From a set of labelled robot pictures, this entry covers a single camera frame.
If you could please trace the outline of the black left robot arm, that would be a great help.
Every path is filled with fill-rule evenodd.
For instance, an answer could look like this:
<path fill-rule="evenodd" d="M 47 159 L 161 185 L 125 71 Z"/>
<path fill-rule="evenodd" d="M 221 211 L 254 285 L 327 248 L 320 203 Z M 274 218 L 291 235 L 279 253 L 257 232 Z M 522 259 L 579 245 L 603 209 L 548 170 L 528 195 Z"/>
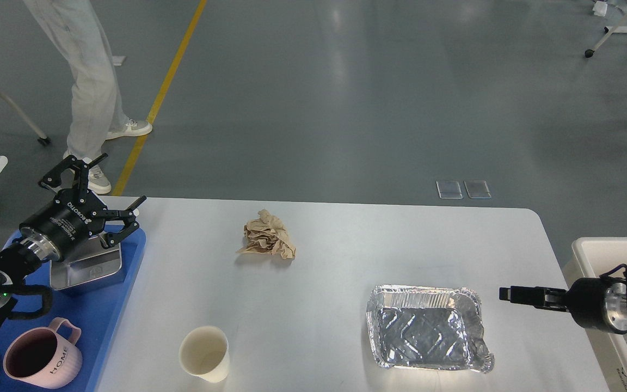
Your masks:
<path fill-rule="evenodd" d="M 5 320 L 34 320 L 50 312 L 51 288 L 26 283 L 42 265 L 69 260 L 92 238 L 110 249 L 139 229 L 137 208 L 146 196 L 118 210 L 90 189 L 90 169 L 105 158 L 87 162 L 69 155 L 38 181 L 54 199 L 21 223 L 20 237 L 0 251 L 0 328 Z"/>

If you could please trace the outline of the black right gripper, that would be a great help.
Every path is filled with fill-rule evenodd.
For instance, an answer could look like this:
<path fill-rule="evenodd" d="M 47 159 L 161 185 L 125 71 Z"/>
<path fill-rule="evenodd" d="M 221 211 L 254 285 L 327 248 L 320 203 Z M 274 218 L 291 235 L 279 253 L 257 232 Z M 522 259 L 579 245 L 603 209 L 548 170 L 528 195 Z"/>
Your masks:
<path fill-rule="evenodd" d="M 626 285 L 619 280 L 577 279 L 570 289 L 500 287 L 499 299 L 542 310 L 569 312 L 582 328 L 627 333 Z"/>

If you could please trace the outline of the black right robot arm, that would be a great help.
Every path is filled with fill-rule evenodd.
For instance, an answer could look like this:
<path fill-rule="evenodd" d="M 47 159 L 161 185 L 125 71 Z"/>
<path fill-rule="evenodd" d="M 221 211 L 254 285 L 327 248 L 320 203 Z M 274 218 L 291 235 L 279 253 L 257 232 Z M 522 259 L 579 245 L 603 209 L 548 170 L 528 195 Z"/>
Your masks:
<path fill-rule="evenodd" d="M 597 277 L 579 278 L 568 290 L 501 287 L 499 298 L 535 309 L 569 313 L 582 328 L 627 334 L 627 264 L 615 266 Z"/>

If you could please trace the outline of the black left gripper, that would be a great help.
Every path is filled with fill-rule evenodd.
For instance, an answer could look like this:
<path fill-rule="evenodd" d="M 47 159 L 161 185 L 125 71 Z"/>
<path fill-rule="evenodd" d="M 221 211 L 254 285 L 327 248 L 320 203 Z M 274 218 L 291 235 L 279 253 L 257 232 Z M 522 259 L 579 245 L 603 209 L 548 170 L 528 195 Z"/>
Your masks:
<path fill-rule="evenodd" d="M 50 189 L 57 195 L 70 191 L 72 198 L 55 199 L 42 210 L 33 214 L 20 225 L 20 244 L 31 250 L 41 261 L 64 261 L 85 241 L 97 236 L 101 246 L 110 249 L 119 245 L 130 234 L 139 229 L 137 208 L 147 196 L 136 199 L 124 210 L 108 209 L 91 194 L 108 194 L 107 188 L 94 185 L 89 175 L 100 170 L 98 164 L 108 157 L 107 153 L 97 158 L 77 158 L 69 154 L 38 181 L 38 186 Z M 70 188 L 62 188 L 62 175 L 73 173 Z M 105 231 L 107 222 L 122 222 L 117 232 Z"/>

